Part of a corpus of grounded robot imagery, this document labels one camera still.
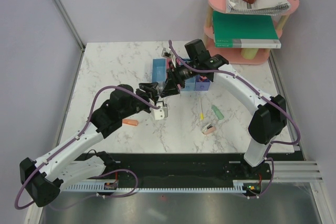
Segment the pink drawer bin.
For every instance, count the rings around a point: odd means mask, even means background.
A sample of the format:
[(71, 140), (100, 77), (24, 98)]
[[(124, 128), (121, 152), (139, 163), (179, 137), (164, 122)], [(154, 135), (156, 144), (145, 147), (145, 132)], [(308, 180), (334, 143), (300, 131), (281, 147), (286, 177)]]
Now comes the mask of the pink drawer bin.
[(168, 70), (172, 70), (174, 68), (174, 64), (171, 58), (166, 58), (166, 71), (168, 72)]

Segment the clear paperclip jar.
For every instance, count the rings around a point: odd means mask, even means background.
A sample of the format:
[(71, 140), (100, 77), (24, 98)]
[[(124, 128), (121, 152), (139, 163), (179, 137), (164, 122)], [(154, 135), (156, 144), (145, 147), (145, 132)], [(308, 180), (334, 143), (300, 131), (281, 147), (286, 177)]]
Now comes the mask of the clear paperclip jar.
[(158, 84), (156, 86), (156, 90), (158, 91), (158, 93), (162, 93), (165, 86), (166, 86), (165, 82), (158, 82)]

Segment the pink cap glue bottle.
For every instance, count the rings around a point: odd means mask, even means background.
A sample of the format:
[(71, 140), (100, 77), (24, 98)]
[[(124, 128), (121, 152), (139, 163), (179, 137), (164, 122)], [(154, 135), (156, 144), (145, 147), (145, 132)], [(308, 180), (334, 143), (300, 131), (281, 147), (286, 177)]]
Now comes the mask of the pink cap glue bottle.
[(206, 82), (206, 81), (207, 81), (207, 78), (204, 77), (204, 76), (199, 76), (198, 81), (199, 81), (199, 82)]

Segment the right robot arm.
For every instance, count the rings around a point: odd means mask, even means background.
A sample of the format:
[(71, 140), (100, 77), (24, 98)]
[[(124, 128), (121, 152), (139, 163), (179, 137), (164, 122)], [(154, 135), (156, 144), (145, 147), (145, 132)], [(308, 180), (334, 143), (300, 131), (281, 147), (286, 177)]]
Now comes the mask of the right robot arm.
[(245, 162), (241, 164), (240, 172), (245, 178), (254, 178), (259, 173), (259, 164), (265, 160), (270, 150), (270, 142), (287, 125), (285, 98), (260, 91), (239, 75), (223, 56), (211, 56), (200, 39), (185, 45), (189, 62), (179, 58), (172, 46), (169, 48), (171, 51), (163, 54), (170, 57), (171, 62), (166, 70), (166, 81), (160, 96), (179, 94), (186, 81), (195, 76), (203, 76), (211, 82), (221, 83), (252, 115), (248, 126), (251, 140), (244, 154)]

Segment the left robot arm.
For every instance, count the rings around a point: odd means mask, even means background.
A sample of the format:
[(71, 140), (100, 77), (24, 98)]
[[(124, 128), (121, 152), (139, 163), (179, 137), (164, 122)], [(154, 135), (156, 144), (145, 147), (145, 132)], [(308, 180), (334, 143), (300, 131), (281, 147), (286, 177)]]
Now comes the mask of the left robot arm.
[(54, 201), (66, 183), (76, 183), (82, 175), (67, 174), (65, 169), (86, 149), (111, 135), (122, 126), (122, 120), (141, 111), (159, 111), (159, 84), (141, 83), (133, 90), (130, 85), (106, 86), (98, 93), (111, 89), (109, 99), (99, 108), (92, 106), (85, 125), (73, 137), (45, 155), (33, 160), (29, 157), (19, 164), (21, 189), (15, 199), (15, 208), (21, 210), (20, 195), (27, 191), (32, 202), (44, 207)]

